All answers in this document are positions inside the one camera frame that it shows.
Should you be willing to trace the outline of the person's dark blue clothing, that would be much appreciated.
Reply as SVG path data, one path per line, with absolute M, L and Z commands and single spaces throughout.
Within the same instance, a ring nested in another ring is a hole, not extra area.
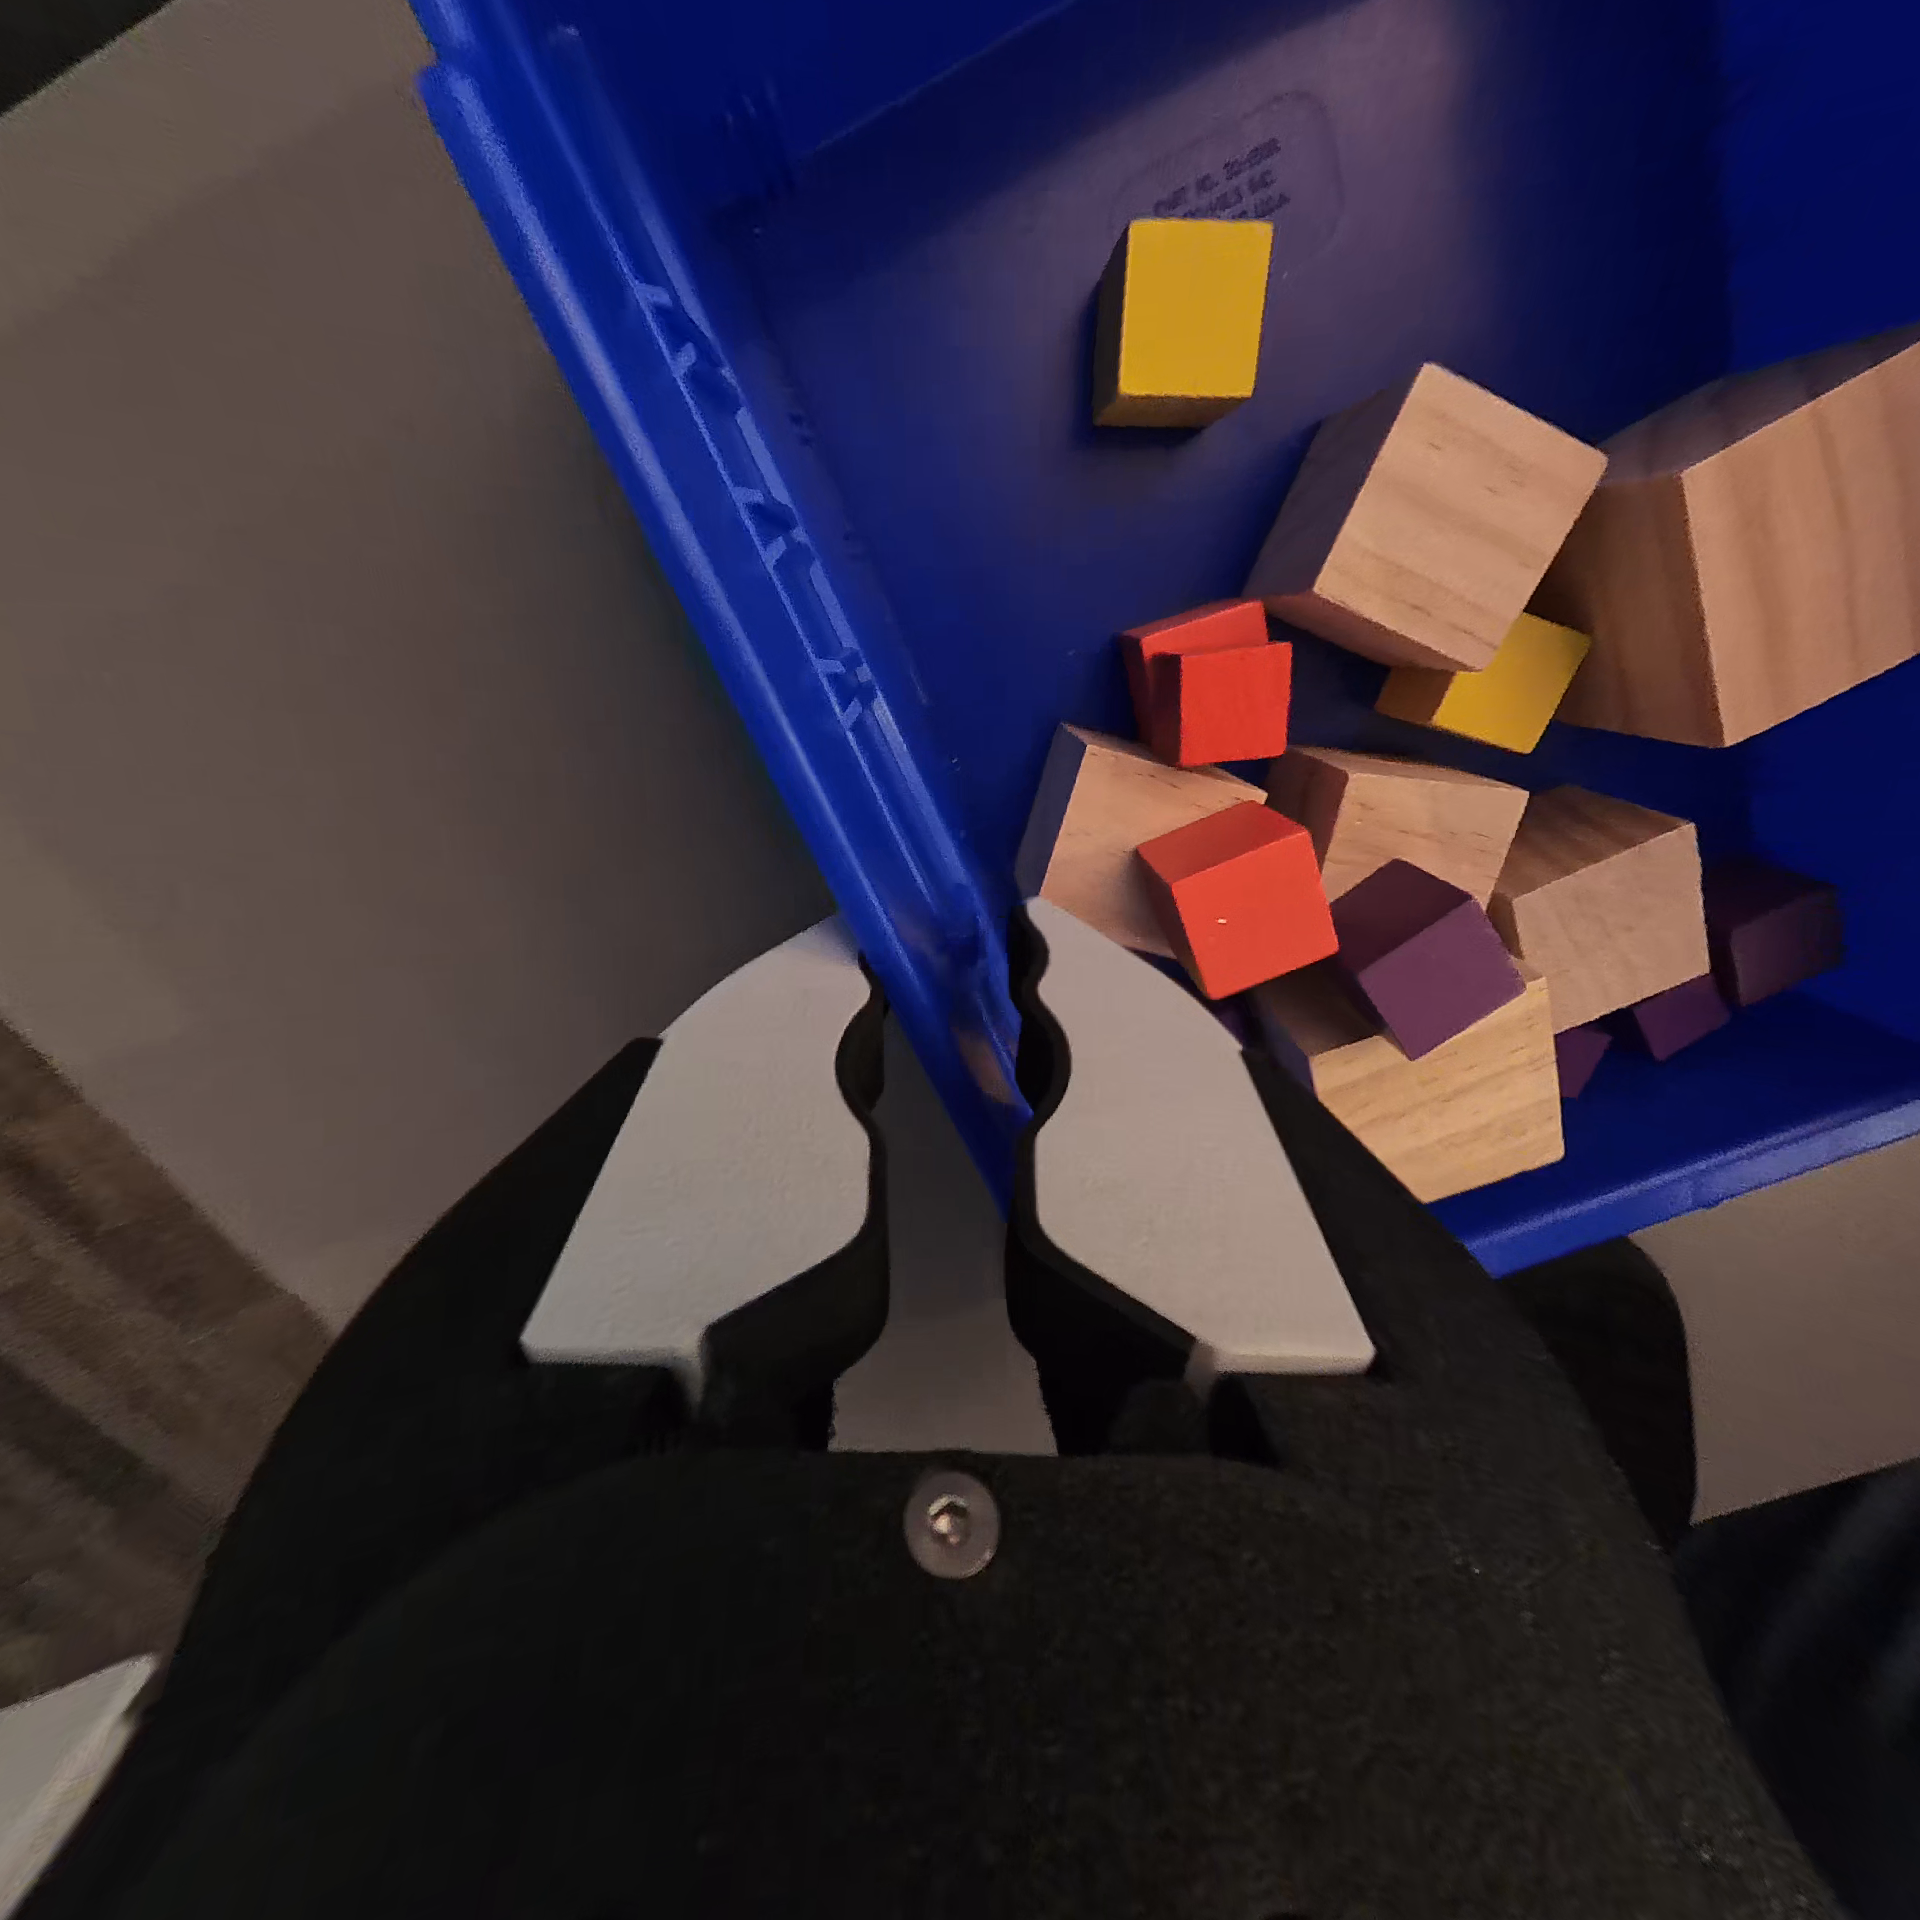
M 1918 1462 L 1693 1524 L 1672 1557 L 1720 1702 L 1840 1907 L 1918 1916 Z

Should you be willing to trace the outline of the blue plastic box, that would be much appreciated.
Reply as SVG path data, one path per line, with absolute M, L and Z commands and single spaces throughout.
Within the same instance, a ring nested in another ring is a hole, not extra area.
M 1845 957 L 1547 1169 L 1440 1204 L 1495 1274 L 1916 1136 L 1916 533 L 1720 577 L 1717 380 L 1916 330 L 1916 5 L 416 5 L 422 104 L 997 1198 L 1002 938 L 1118 635 L 1245 588 L 1315 429 L 1423 363 L 1616 466 L 1539 608 L 1591 678 L 1526 757 L 1836 888 Z

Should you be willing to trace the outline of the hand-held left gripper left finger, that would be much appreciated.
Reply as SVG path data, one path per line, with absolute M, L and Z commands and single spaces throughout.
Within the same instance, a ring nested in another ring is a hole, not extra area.
M 658 1370 L 710 1437 L 820 1448 L 891 1306 L 884 1016 L 839 916 L 692 1001 L 518 1332 L 523 1357 Z

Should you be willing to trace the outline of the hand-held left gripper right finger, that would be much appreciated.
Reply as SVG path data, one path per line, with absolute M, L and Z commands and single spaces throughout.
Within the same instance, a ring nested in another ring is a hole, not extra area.
M 1229 1032 L 1136 950 L 1031 896 L 1004 1294 L 1062 1457 L 1139 1394 L 1198 1422 L 1221 1384 L 1365 1376 L 1376 1342 Z

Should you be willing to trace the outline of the pile of wooden cubes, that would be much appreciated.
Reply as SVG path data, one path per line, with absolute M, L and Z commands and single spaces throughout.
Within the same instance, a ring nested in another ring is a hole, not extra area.
M 1916 1126 L 1916 324 L 1603 449 L 1419 366 L 1118 657 L 1136 737 L 1055 730 L 1016 892 L 1419 1201 Z

